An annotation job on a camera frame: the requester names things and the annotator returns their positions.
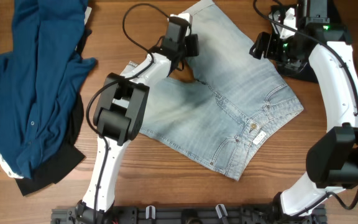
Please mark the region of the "light blue denim shorts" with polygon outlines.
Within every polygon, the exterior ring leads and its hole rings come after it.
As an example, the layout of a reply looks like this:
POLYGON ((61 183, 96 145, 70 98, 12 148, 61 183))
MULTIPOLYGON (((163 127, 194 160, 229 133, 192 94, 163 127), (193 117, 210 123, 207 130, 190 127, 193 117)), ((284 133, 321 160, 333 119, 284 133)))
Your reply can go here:
POLYGON ((171 77, 149 92, 140 132, 228 178, 240 179, 261 145, 303 111, 293 90, 212 1, 188 9, 200 53, 192 82, 171 77))

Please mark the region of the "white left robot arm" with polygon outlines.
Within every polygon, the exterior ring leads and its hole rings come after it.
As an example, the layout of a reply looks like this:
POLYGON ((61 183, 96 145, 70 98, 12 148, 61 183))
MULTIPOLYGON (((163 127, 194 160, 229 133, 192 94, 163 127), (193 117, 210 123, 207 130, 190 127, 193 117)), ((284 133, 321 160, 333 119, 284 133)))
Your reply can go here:
POLYGON ((146 59, 122 75, 110 73, 91 99, 97 105, 87 122, 98 135, 98 151, 88 190, 75 208, 76 223, 112 223, 108 211, 115 201, 119 169, 142 126, 150 87, 168 77, 185 58, 198 55, 192 16, 172 14, 167 20, 166 34, 147 51, 146 59))

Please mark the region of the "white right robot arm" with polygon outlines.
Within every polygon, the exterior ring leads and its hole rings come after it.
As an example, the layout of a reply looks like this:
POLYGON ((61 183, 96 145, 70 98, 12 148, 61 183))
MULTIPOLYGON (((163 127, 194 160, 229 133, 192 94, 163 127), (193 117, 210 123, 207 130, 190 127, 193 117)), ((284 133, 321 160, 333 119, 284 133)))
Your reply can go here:
POLYGON ((275 1, 265 16, 272 33, 262 32, 250 49, 254 58, 277 63, 281 74, 319 85, 326 134, 306 156, 306 172, 276 194, 267 215, 287 222, 311 216, 329 198, 355 189, 358 203, 358 77, 352 38, 333 1, 275 1))

